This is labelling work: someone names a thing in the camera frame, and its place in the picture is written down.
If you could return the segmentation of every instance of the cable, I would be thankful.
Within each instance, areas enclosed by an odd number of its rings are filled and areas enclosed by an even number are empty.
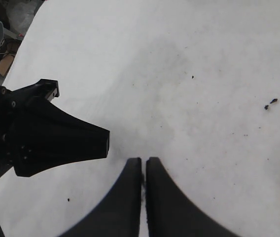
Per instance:
[[[15,39],[3,38],[2,42],[0,43],[0,60],[7,55],[12,55],[13,57],[16,56],[17,51],[12,50],[12,48],[13,48],[13,44],[17,42],[19,41]]]

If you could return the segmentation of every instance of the small black debris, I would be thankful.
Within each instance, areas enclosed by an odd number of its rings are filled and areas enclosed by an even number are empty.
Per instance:
[[[274,102],[277,102],[278,101],[278,99],[273,99],[271,102],[270,102],[270,104],[272,104],[272,103],[274,103]]]

